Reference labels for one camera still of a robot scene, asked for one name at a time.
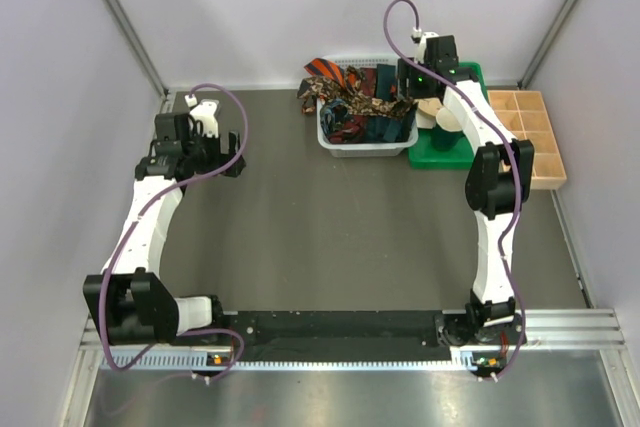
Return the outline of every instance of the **cable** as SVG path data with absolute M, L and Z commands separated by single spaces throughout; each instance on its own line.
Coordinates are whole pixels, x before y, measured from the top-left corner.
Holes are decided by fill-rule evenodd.
M 204 134 L 204 123 L 200 119 L 195 119 L 189 114 L 189 122 L 191 123 L 191 136 L 202 137 Z
M 518 304 L 520 305 L 520 312 L 521 312 L 521 316 L 522 316 L 522 330 L 520 331 L 520 336 L 518 337 L 518 342 L 516 343 L 515 349 L 513 351 L 513 355 L 511 356 L 511 358 L 507 362 L 507 365 L 505 365 L 504 369 L 502 369 L 500 371 L 500 373 L 496 375 L 496 378 L 500 379 L 511 369 L 511 366 L 513 365 L 513 362 L 515 361 L 516 357 L 518 356 L 518 353 L 520 352 L 520 348 L 522 347 L 522 344 L 524 343 L 525 330 L 526 330 L 526 324 L 527 324 L 525 307 L 524 307 L 524 303 L 522 302 L 522 296 L 520 295 L 520 290 L 518 289 L 518 286 L 517 286 L 517 284 L 515 282 L 515 279 L 511 275 L 511 269 L 509 268 L 509 263 L 507 262 L 506 254 L 505 254 L 505 251 L 504 251 L 504 247 L 502 245 L 502 242 L 504 241 L 504 239 L 507 237 L 507 235 L 509 235 L 509 233 L 513 230 L 513 228 L 518 223 L 518 219 L 520 218 L 520 209 L 522 208 L 522 190 L 521 190 L 522 187 L 520 185 L 520 173 L 518 171 L 518 164 L 516 162 L 515 152 L 511 148 L 511 145 L 509 144 L 509 141 L 504 136 L 504 134 L 500 131 L 500 129 L 498 129 L 498 127 L 496 127 L 489 119 L 487 119 L 484 115 L 482 115 L 481 112 L 478 111 L 477 107 L 475 105 L 473 105 L 473 101 L 469 98 L 469 96 L 467 94 L 465 94 L 460 88 L 458 88 L 458 86 L 456 84 L 454 84 L 453 82 L 450 82 L 445 77 L 442 77 L 441 75 L 438 75 L 437 73 L 435 73 L 435 72 L 427 69 L 426 67 L 418 64 L 417 62 L 414 62 L 413 60 L 409 59 L 396 46 L 396 44 L 393 42 L 393 39 L 391 39 L 391 35 L 389 34 L 388 21 L 389 21 L 389 14 L 391 13 L 391 10 L 393 9 L 393 7 L 396 4 L 398 4 L 400 2 L 404 2 L 406 4 L 409 4 L 409 7 L 411 7 L 411 9 L 413 10 L 413 12 L 415 14 L 416 29 L 420 28 L 420 17 L 418 16 L 418 8 L 416 7 L 416 5 L 411 0 L 394 0 L 393 2 L 391 2 L 391 4 L 389 4 L 389 7 L 387 7 L 386 12 L 384 13 L 384 21 L 383 21 L 384 35 L 385 35 L 385 37 L 387 39 L 387 42 L 389 43 L 389 46 L 391 47 L 391 49 L 402 60 L 404 60 L 406 63 L 408 63 L 409 65 L 411 65 L 414 68 L 418 69 L 420 72 L 425 73 L 429 77 L 437 80 L 438 82 L 443 83 L 447 87 L 453 89 L 454 92 L 456 92 L 460 97 L 462 97 L 462 99 L 471 108 L 471 111 L 485 125 L 487 125 L 487 127 L 489 127 L 491 130 L 493 130 L 496 133 L 496 135 L 500 138 L 500 140 L 502 141 L 502 143 L 504 145 L 504 148 L 505 148 L 505 150 L 507 152 L 507 157 L 509 158 L 509 163 L 511 164 L 511 172 L 513 174 L 513 183 L 514 183 L 514 186 L 515 186 L 515 197 L 516 198 L 515 198 L 515 203 L 514 203 L 514 208 L 513 208 L 513 216 L 511 217 L 511 221 L 509 222 L 507 227 L 504 229 L 504 231 L 502 232 L 502 234 L 498 238 L 498 251 L 500 252 L 500 257 L 502 258 L 502 265 L 504 267 L 504 272 L 505 272 L 505 274 L 507 276 L 507 280 L 509 281 L 509 284 L 511 284 L 511 289 L 513 290 L 513 295 L 514 295 L 516 301 L 518 302 Z
M 500 357 L 506 359 L 509 353 L 509 339 L 507 339 L 507 334 L 505 334 L 504 331 L 500 333 L 500 343 L 502 345 L 500 348 Z
M 186 180 L 182 180 L 180 182 L 177 182 L 165 189 L 162 189 L 160 192 L 158 192 L 156 195 L 154 195 L 149 202 L 147 202 L 144 207 L 142 207 L 142 209 L 140 209 L 140 212 L 138 212 L 138 219 L 134 220 L 131 225 L 129 226 L 129 228 L 127 229 L 127 231 L 124 233 L 124 235 L 122 236 L 122 238 L 120 239 L 120 242 L 118 242 L 118 245 L 116 246 L 115 250 L 113 251 L 113 255 L 111 256 L 111 260 L 109 261 L 109 265 L 106 268 L 106 270 L 104 271 L 104 274 L 102 276 L 102 285 L 100 286 L 100 296 L 99 296 L 99 300 L 98 300 L 98 331 L 100 333 L 100 342 L 102 344 L 102 350 L 104 352 L 104 357 L 107 360 L 107 364 L 109 365 L 109 367 L 111 367 L 112 370 L 116 370 L 118 372 L 123 372 L 125 370 L 130 369 L 131 367 L 133 367 L 141 358 L 144 354 L 146 354 L 147 352 L 149 352 L 149 350 L 153 347 L 153 344 L 150 344 L 148 346 L 146 346 L 144 349 L 142 349 L 138 355 L 136 355 L 133 360 L 131 362 L 129 362 L 128 364 L 124 365 L 124 366 L 119 366 L 115 363 L 115 360 L 113 359 L 113 355 L 111 354 L 111 348 L 109 347 L 109 337 L 108 337 L 108 332 L 107 332 L 107 319 L 106 319 L 106 308 L 107 308 L 107 289 L 109 287 L 109 281 L 111 280 L 111 274 L 113 273 L 113 269 L 115 268 L 116 264 L 118 263 L 118 259 L 120 258 L 120 255 L 122 254 L 122 252 L 124 251 L 125 246 L 127 245 L 127 242 L 129 241 L 129 239 L 131 238 L 131 235 L 133 234 L 133 232 L 135 231 L 136 227 L 138 226 L 140 219 L 142 219 L 142 217 L 149 211 L 149 209 L 151 208 L 151 206 L 156 203 L 159 199 L 162 198 L 163 195 L 168 194 L 169 192 L 179 189 L 181 187 L 186 187 L 188 185 L 194 184 L 196 182 L 200 182 L 202 180 L 206 180 L 206 179 L 210 179 L 211 177 L 215 177 L 216 175 L 221 174 L 222 172 L 224 172 L 225 170 L 227 170 L 229 167 L 231 167 L 233 164 L 236 163 L 236 161 L 238 161 L 238 159 L 240 159 L 240 156 L 242 155 L 242 153 L 244 152 L 244 149 L 247 145 L 247 139 L 249 138 L 249 120 L 247 119 L 247 112 L 244 109 L 244 106 L 242 105 L 242 102 L 240 102 L 240 100 L 233 94 L 233 92 L 230 92 L 229 90 L 225 89 L 222 86 L 216 85 L 216 84 L 199 84 L 196 85 L 193 89 L 191 89 L 190 95 L 193 95 L 197 90 L 203 89 L 203 88 L 210 88 L 210 89 L 215 89 L 215 90 L 219 90 L 220 92 L 228 95 L 231 100 L 233 100 L 235 102 L 235 104 L 238 106 L 238 108 L 240 109 L 240 113 L 242 114 L 242 120 L 244 121 L 244 137 L 242 139 L 242 142 L 240 143 L 240 148 L 238 149 L 238 152 L 236 152 L 236 155 L 234 155 L 231 160 L 229 160 L 229 162 L 227 162 L 226 164 L 224 164 L 222 167 L 219 167 L 211 172 L 207 172 L 206 174 L 202 174 L 202 175 L 196 175 L 194 177 L 191 177 L 190 179 L 186 179 Z M 207 331 L 195 331 L 194 333 L 190 333 L 190 332 L 185 332 L 184 334 L 182 334 L 183 336 L 193 336 L 193 335 L 207 335 Z
M 242 336 L 237 332 L 234 332 L 233 330 L 229 330 L 229 329 L 192 330 L 192 331 L 185 332 L 180 336 L 180 337 L 194 337 L 194 336 L 200 336 L 200 335 L 218 335 L 218 334 L 230 335 L 232 338 L 235 338 L 238 340 L 238 343 L 240 344 L 240 346 L 238 347 L 238 352 L 234 353 L 233 359 L 231 360 L 231 362 L 229 362 L 229 364 L 223 370 L 218 371 L 218 374 L 215 377 L 210 377 L 211 380 L 209 382 L 216 382 L 217 380 L 227 375 L 231 371 L 231 369 L 236 365 L 236 363 L 240 360 L 244 352 L 244 340 Z M 151 384 L 149 384 L 146 388 L 144 388 L 144 390 L 142 390 L 141 392 L 138 392 L 131 399 L 129 399 L 127 402 L 125 402 L 115 410 L 108 410 L 106 408 L 105 406 L 106 401 L 104 398 L 104 389 L 103 389 L 100 395 L 102 411 L 105 413 L 105 415 L 107 415 L 107 417 L 115 417 L 123 413 L 125 410 L 127 410 L 129 407 L 135 404 L 138 400 L 140 400 L 141 397 L 147 395 L 152 390 L 154 390 L 158 385 L 165 383 L 167 380 L 179 379 L 179 378 L 185 378 L 185 377 L 193 378 L 194 375 L 196 374 L 193 374 L 191 372 L 179 372 L 175 374 L 166 375 L 156 380 L 155 382 L 152 382 Z

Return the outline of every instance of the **gray floor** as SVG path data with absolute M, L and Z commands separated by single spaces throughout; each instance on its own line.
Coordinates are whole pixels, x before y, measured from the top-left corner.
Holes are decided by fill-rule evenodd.
M 597 352 L 524 352 L 498 384 L 466 372 L 236 372 L 209 388 L 153 386 L 166 376 L 101 371 L 85 427 L 622 426 Z
M 248 167 L 189 188 L 161 264 L 174 295 L 216 293 L 228 310 L 463 307 L 477 248 L 466 173 L 413 170 L 406 154 L 334 159 L 294 92 L 239 97 Z M 239 128 L 221 105 L 223 128 Z M 525 205 L 514 252 L 527 307 L 584 307 L 548 192 Z

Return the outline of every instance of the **dark gray table surface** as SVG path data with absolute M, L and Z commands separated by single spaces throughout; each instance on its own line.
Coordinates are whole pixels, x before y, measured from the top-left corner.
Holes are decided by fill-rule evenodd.
M 223 99 L 223 129 L 241 127 L 230 100 L 200 97 Z M 227 310 L 463 307 L 477 265 L 465 172 L 414 170 L 406 153 L 336 159 L 295 92 L 239 97 L 248 166 L 188 189 L 161 263 L 174 295 L 215 293 Z M 513 272 L 528 308 L 585 306 L 549 192 L 525 204 Z

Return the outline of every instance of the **white plastic basket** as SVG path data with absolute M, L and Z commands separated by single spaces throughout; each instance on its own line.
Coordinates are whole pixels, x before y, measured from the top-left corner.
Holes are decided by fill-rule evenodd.
M 376 67 L 378 64 L 396 65 L 398 58 L 394 55 L 382 54 L 368 57 L 358 56 L 327 56 L 324 57 L 338 66 L 346 69 L 348 66 L 354 67 Z M 393 157 L 398 155 L 407 147 L 411 147 L 418 141 L 418 126 L 415 121 L 411 127 L 409 138 L 406 142 L 381 143 L 381 144 L 331 144 L 322 131 L 320 122 L 320 110 L 323 103 L 318 100 L 316 105 L 316 119 L 318 123 L 318 143 L 327 149 L 334 157 Z

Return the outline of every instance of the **metal profile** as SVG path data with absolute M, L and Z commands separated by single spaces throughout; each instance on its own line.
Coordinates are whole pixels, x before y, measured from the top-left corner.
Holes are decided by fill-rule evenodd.
M 558 37 L 558 34 L 564 27 L 567 19 L 569 18 L 569 15 L 573 11 L 574 7 L 577 5 L 578 1 L 579 0 L 564 1 L 564 3 L 562 4 L 562 7 L 560 8 L 560 11 L 556 14 L 556 17 L 553 19 L 553 22 L 551 23 L 549 30 L 547 30 L 547 33 L 542 39 L 542 42 L 538 46 L 538 49 L 536 50 L 536 53 L 533 56 L 533 59 L 531 59 L 531 62 L 529 63 L 527 70 L 522 76 L 522 79 L 520 80 L 520 82 L 518 82 L 518 86 L 520 88 L 522 89 L 529 88 L 529 86 L 531 85 L 531 81 L 533 80 L 538 70 L 540 69 L 542 62 L 544 61 L 545 57 L 549 53 L 551 46 L 553 45 L 556 38 Z
M 168 114 L 170 112 L 173 112 L 173 105 L 175 104 L 175 101 L 176 101 L 175 92 L 168 92 L 167 96 L 165 97 L 165 99 L 162 102 L 162 106 L 160 108 L 160 113 L 161 114 Z
M 640 425 L 637 380 L 627 351 L 600 352 L 611 393 L 625 427 Z
M 131 24 L 129 17 L 127 16 L 124 8 L 120 4 L 120 1 L 104 0 L 104 3 L 107 6 L 107 9 L 109 10 L 109 12 L 111 13 L 111 16 L 113 17 L 114 22 L 116 23 L 118 29 L 120 30 L 120 33 L 124 36 L 127 44 L 129 45 L 131 52 L 136 58 L 138 64 L 140 65 L 140 68 L 149 79 L 149 82 L 151 82 L 151 85 L 153 86 L 153 88 L 156 90 L 156 92 L 158 92 L 158 95 L 160 95 L 161 97 L 165 97 L 168 93 L 168 89 L 165 87 L 164 83 L 162 82 L 162 78 L 160 77 L 160 74 L 158 74 L 158 71 L 153 65 L 153 62 L 151 61 L 149 54 L 147 54 L 147 51 L 142 45 L 140 37 L 138 37 L 138 34 L 133 28 L 133 25 Z
M 79 351 L 62 410 L 60 427 L 82 427 L 85 425 L 93 387 L 96 382 L 102 352 Z
M 522 350 L 623 350 L 624 337 L 612 309 L 527 311 L 527 343 Z M 459 347 L 485 352 L 497 346 Z

